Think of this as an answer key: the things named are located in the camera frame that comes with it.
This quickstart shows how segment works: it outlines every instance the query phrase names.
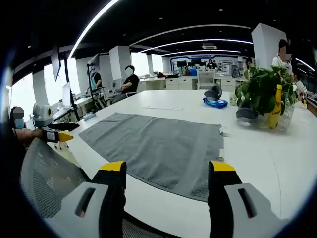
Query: white shirt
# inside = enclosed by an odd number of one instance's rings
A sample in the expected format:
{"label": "white shirt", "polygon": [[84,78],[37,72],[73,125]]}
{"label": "white shirt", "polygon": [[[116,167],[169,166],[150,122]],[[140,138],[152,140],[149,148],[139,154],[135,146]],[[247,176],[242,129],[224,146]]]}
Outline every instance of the white shirt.
{"label": "white shirt", "polygon": [[272,60],[272,66],[284,67],[289,75],[293,75],[293,68],[290,63],[283,62],[279,56],[275,56]]}

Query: cable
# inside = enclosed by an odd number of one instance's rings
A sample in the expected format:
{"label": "cable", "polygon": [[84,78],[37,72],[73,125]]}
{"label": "cable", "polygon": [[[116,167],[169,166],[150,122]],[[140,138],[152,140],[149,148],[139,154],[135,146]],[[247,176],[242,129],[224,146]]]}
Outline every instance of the cable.
{"label": "cable", "polygon": [[36,126],[35,126],[35,124],[34,124],[34,118],[32,119],[32,122],[33,122],[34,129],[36,129]]}

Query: person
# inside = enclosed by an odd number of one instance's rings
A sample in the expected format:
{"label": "person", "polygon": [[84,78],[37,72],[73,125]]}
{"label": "person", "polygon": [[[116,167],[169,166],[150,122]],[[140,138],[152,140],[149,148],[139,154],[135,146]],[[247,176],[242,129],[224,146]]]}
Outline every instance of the person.
{"label": "person", "polygon": [[42,130],[37,128],[29,130],[23,120],[23,109],[21,107],[13,107],[10,112],[10,124],[17,140],[25,145],[30,145],[35,137],[43,136]]}
{"label": "person", "polygon": [[101,76],[98,72],[93,72],[93,69],[90,71],[90,77],[95,81],[96,87],[97,88],[102,88],[103,83],[101,82]]}
{"label": "person", "polygon": [[209,62],[207,64],[207,68],[215,69],[215,68],[217,68],[217,64],[215,62],[212,62],[212,59],[209,59]]}
{"label": "person", "polygon": [[287,73],[293,76],[293,68],[288,60],[291,58],[292,54],[289,53],[289,44],[284,39],[281,39],[278,43],[278,54],[272,60],[272,66],[284,67],[287,69]]}
{"label": "person", "polygon": [[190,76],[190,71],[187,66],[185,67],[185,76]]}
{"label": "person", "polygon": [[245,69],[243,75],[246,79],[250,79],[251,78],[251,73],[250,73],[250,68],[253,67],[253,62],[252,62],[252,58],[251,57],[247,57],[246,63],[243,66],[243,68]]}
{"label": "person", "polygon": [[304,84],[302,83],[302,81],[300,80],[300,76],[299,76],[299,73],[297,71],[293,72],[293,79],[294,79],[295,85],[297,86],[297,89],[296,89],[297,95],[300,98],[305,97],[307,94],[307,89],[304,86]]}
{"label": "person", "polygon": [[132,65],[129,65],[125,68],[125,74],[128,78],[124,81],[124,84],[121,86],[121,93],[116,95],[110,100],[110,104],[114,104],[125,99],[126,93],[133,93],[137,91],[139,78],[134,74],[135,68]]}

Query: window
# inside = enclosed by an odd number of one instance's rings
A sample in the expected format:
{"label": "window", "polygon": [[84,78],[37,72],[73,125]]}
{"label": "window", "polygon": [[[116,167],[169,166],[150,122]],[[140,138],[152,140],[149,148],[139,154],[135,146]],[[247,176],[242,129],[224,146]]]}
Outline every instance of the window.
{"label": "window", "polygon": [[11,108],[15,106],[23,108],[24,121],[31,118],[30,114],[32,114],[35,104],[32,73],[17,81],[11,90],[9,89],[9,101]]}
{"label": "window", "polygon": [[152,64],[154,72],[164,72],[162,56],[152,54]]}
{"label": "window", "polygon": [[134,74],[142,76],[149,74],[148,56],[146,53],[131,53],[132,65],[135,67]]}
{"label": "window", "polygon": [[[54,79],[52,65],[49,64],[47,66],[44,66],[45,90],[50,106],[58,103],[60,99],[62,99],[62,87],[66,84],[64,61],[61,60],[60,64],[61,67],[56,82]],[[68,59],[67,66],[71,91],[72,93],[78,94],[80,93],[80,88],[77,75],[76,59]]]}

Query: white pillar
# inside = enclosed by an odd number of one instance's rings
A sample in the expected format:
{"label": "white pillar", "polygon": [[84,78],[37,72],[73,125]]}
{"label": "white pillar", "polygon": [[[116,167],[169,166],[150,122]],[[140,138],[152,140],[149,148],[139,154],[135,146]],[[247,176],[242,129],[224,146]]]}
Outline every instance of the white pillar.
{"label": "white pillar", "polygon": [[130,48],[128,46],[116,46],[109,51],[112,79],[127,78],[125,68],[131,65]]}
{"label": "white pillar", "polygon": [[154,71],[153,71],[152,55],[147,55],[147,56],[148,56],[149,73],[150,75],[153,75]]}
{"label": "white pillar", "polygon": [[48,97],[46,95],[44,70],[33,74],[33,90],[35,102],[40,105],[48,105]]}
{"label": "white pillar", "polygon": [[280,39],[287,41],[285,32],[259,23],[253,30],[252,40],[256,67],[271,69],[272,59],[277,56]]}

